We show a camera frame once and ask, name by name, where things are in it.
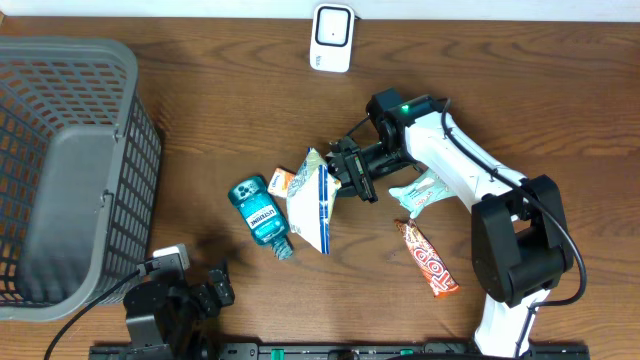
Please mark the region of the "yellow snack chip bag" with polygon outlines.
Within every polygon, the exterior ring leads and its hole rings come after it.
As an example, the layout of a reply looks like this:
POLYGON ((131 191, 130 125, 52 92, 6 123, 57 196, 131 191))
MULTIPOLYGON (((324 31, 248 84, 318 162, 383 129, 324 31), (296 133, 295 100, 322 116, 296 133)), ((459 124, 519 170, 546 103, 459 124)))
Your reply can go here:
POLYGON ((330 253, 330 221, 341 182, 329 173, 328 163, 314 148, 287 189, 286 210, 292 233, 321 254, 330 253))

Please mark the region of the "pale green snack packet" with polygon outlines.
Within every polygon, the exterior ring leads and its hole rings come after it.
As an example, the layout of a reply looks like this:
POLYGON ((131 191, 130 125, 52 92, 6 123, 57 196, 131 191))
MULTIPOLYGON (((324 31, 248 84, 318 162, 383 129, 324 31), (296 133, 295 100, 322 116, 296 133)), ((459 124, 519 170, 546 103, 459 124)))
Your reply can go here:
POLYGON ((432 169, 427 169, 413 183, 390 188, 388 192, 409 212, 410 219, 416 219, 427 206, 456 196, 432 169))

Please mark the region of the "small orange tissue pack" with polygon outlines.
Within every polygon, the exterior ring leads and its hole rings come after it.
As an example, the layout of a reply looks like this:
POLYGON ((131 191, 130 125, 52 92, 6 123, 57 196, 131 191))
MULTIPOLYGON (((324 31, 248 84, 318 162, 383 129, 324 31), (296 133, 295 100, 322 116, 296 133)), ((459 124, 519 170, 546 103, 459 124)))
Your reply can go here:
POLYGON ((276 168, 267 187, 268 193, 275 197, 286 199, 289 185, 294 180, 295 176, 295 173, 289 172, 280 167, 276 168))

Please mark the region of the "blue Listerine mouthwash bottle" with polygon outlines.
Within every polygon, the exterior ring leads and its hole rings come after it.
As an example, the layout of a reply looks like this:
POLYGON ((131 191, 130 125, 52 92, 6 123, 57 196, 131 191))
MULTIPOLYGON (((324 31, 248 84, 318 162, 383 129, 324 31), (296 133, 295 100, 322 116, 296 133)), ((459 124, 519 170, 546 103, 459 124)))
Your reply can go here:
POLYGON ((278 260, 293 255, 287 234, 289 224, 267 191, 262 177, 249 177, 228 192, 231 204, 239 211, 259 246, 270 247, 278 260))

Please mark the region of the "orange chocolate bar wrapper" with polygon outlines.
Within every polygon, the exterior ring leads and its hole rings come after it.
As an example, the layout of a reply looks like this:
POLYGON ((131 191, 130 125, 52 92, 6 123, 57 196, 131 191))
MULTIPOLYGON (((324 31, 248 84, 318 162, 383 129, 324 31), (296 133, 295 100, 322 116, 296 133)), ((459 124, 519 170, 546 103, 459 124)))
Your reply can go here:
POLYGON ((446 297, 458 291, 459 284, 452 277, 435 247, 421 232, 416 222, 409 219, 408 221, 395 220, 394 223, 401 233, 410 255, 431 287, 434 297, 446 297))

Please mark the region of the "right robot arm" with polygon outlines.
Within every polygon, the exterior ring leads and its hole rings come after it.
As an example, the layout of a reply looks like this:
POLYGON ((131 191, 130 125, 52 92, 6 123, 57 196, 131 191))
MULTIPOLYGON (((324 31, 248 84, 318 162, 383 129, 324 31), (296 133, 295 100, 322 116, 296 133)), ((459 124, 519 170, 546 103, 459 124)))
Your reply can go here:
POLYGON ((331 143, 329 172, 341 197, 374 203, 376 179, 423 164, 471 214, 471 254, 487 294, 473 337, 483 356, 534 358, 529 343, 544 307, 575 303, 586 290, 586 267, 569 234, 557 184, 505 166, 469 138, 450 113, 451 101, 423 95, 406 101, 393 88, 371 97, 366 119, 376 144, 351 135, 331 143))

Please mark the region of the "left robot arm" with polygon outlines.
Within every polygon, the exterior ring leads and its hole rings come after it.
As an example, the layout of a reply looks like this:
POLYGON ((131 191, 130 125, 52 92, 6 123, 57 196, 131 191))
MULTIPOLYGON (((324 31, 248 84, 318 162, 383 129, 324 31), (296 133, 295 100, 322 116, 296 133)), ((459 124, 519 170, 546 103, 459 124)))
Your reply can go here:
POLYGON ((150 280, 124 297, 131 345, 122 359, 215 359, 217 349, 204 334, 203 322, 215 319, 235 301, 225 261, 208 272, 208 280, 190 285, 177 254, 142 266, 150 280))

